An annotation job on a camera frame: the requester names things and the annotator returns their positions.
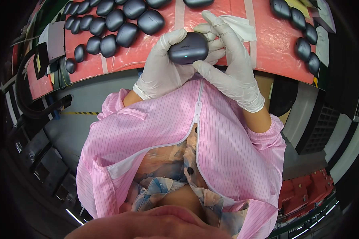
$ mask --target pink striped smock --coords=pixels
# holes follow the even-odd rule
[[[183,142],[197,123],[196,163],[209,190],[223,198],[225,212],[249,200],[237,238],[267,237],[282,185],[282,122],[271,115],[267,132],[252,132],[237,103],[198,74],[172,93],[124,107],[128,93],[111,93],[90,126],[77,168],[86,210],[94,218],[118,214],[145,154]]]

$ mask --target lips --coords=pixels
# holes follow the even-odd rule
[[[166,215],[173,215],[187,223],[191,223],[194,225],[199,226],[196,219],[193,215],[188,212],[186,209],[178,206],[173,205],[166,205],[162,207],[155,208],[152,212],[148,214],[149,216],[166,216]]]

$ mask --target black crate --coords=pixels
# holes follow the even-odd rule
[[[319,90],[310,120],[295,148],[299,155],[322,151],[338,122],[340,113],[324,101],[324,95]]]

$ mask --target white latex glove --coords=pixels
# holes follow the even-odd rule
[[[250,56],[234,30],[221,18],[211,12],[202,11],[202,17],[208,23],[201,23],[194,27],[194,31],[207,34],[211,43],[226,45],[227,69],[223,73],[206,61],[198,60],[193,63],[194,68],[206,80],[229,98],[235,100],[244,110],[255,113],[264,106],[264,98],[259,92],[251,68]]]
[[[197,71],[192,65],[177,65],[169,60],[167,51],[171,45],[179,43],[187,35],[185,29],[164,34],[153,46],[146,59],[144,72],[133,86],[135,93],[143,100],[155,99],[181,87]],[[223,45],[212,46],[205,59],[214,65],[225,55]]]

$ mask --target workbench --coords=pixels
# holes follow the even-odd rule
[[[66,79],[67,83],[144,67],[151,48],[164,33],[182,27],[187,31],[192,31],[194,26],[205,22],[201,16],[202,10],[209,10],[217,16],[233,15],[249,19],[250,25],[255,27],[257,41],[245,42],[244,46],[248,49],[252,61],[254,60],[256,70],[286,76],[309,84],[313,82],[314,75],[294,53],[294,44],[298,37],[302,37],[302,32],[294,29],[287,20],[275,17],[270,10],[269,0],[215,0],[211,6],[196,10],[188,8],[182,0],[172,0],[168,6],[158,10],[166,20],[166,25],[161,31],[153,36],[140,32],[136,42],[130,48],[120,47],[115,56],[110,58],[105,58],[101,54],[88,54],[84,62],[77,64],[76,71],[69,74],[70,79]],[[87,14],[97,17],[96,7]],[[136,20],[127,20],[127,22],[137,23]],[[306,19],[306,22],[313,24],[312,18]],[[117,32],[106,31],[104,36],[109,34],[117,34]],[[74,58],[76,46],[86,45],[91,36],[89,31],[73,35],[71,31],[65,30],[66,58]],[[220,59],[217,65],[227,65],[226,57]],[[54,88],[58,89],[56,86],[53,87],[47,76],[39,80],[32,77],[28,79],[33,99],[52,92]]]

